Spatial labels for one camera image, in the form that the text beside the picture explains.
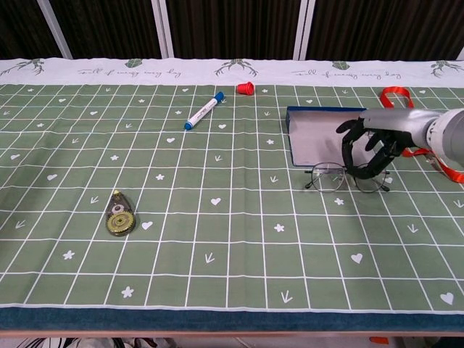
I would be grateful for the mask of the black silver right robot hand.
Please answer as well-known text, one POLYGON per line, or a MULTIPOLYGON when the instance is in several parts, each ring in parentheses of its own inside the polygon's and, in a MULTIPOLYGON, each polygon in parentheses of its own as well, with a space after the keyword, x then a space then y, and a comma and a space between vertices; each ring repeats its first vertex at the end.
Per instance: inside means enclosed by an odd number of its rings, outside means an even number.
POLYGON ((366 109, 357 119, 343 122, 336 132, 344 134, 341 154, 347 172, 363 180, 373 178, 406 148, 426 148, 428 128, 440 115, 436 111, 414 108, 366 109), (373 135, 365 145, 365 151, 372 150, 378 142, 383 146, 366 165, 355 165, 352 158, 353 144, 368 131, 373 135))

